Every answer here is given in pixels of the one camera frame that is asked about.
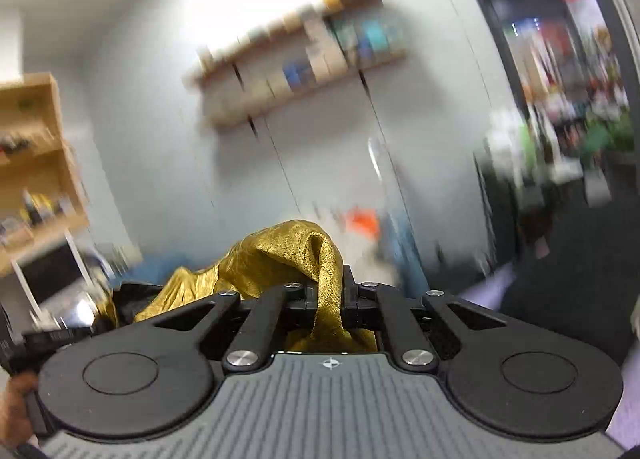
gray ribbed panel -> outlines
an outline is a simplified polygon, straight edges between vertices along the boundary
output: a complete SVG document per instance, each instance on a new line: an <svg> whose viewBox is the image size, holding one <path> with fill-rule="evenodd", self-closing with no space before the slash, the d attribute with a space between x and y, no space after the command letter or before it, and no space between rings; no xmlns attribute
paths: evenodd
<svg viewBox="0 0 640 459"><path fill-rule="evenodd" d="M99 444L62 434L52 459L609 459L603 434L532 444L494 435L460 415L431 376L392 368L384 355L277 355L229 377L196 420L153 441Z"/></svg>

silver screw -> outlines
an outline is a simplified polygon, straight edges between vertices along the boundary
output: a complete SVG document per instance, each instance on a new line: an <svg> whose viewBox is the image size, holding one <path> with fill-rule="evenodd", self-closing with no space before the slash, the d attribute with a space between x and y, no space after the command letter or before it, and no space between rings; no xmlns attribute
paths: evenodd
<svg viewBox="0 0 640 459"><path fill-rule="evenodd" d="M433 355L424 349L411 349L402 355L402 361L407 365L428 365L433 362Z"/></svg>
<svg viewBox="0 0 640 459"><path fill-rule="evenodd" d="M226 361L236 367L248 367L258 361L258 355L253 351L231 351L226 356Z"/></svg>

black door frame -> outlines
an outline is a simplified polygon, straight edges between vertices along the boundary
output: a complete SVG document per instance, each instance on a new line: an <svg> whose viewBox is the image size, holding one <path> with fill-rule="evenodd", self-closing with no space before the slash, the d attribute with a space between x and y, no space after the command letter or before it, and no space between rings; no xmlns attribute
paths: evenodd
<svg viewBox="0 0 640 459"><path fill-rule="evenodd" d="M524 90L520 82L520 76L516 69L515 61L511 55L509 45L506 41L506 37L502 31L502 27L499 23L497 16L491 6L489 6L486 0L477 0L482 10L482 14L489 26L489 29L494 37L495 45L498 49L500 59L504 66L504 70L507 74L507 79L513 92L516 105L527 114L527 103L524 97ZM609 29L613 49L616 52L618 63L620 64L620 76L622 83L625 86L626 96L629 101L629 116L634 129L635 140L635 160L636 160L636 183L640 185L640 76L638 73L637 59L634 56L634 50L632 49L631 42L638 42L635 30L628 31L628 27L625 28L623 19L618 12L616 3L614 0L596 0L605 24ZM630 18L625 17L625 22L628 26Z"/></svg>

golden cloth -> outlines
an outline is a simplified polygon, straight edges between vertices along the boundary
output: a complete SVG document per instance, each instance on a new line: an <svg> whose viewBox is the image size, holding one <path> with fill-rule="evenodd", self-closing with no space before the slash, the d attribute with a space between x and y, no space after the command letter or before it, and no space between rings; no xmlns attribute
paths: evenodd
<svg viewBox="0 0 640 459"><path fill-rule="evenodd" d="M179 267L135 320L139 322L225 289L238 291L242 299L257 298L273 285L299 282L302 275L318 282L316 320L310 333L290 333L287 349L375 351L371 331L342 328L342 257L329 235L307 220L290 220L247 235L209 269L192 273Z"/></svg>

purple surface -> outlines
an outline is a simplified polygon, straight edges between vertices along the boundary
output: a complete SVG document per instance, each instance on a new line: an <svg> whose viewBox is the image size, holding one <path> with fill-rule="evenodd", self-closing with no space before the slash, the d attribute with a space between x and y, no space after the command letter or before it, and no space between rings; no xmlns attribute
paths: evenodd
<svg viewBox="0 0 640 459"><path fill-rule="evenodd" d="M498 311L505 291L515 279L513 267L508 264L484 282L466 289L460 296L469 302ZM613 415L607 434L624 448L640 444L640 344L637 344L622 366L624 391Z"/></svg>

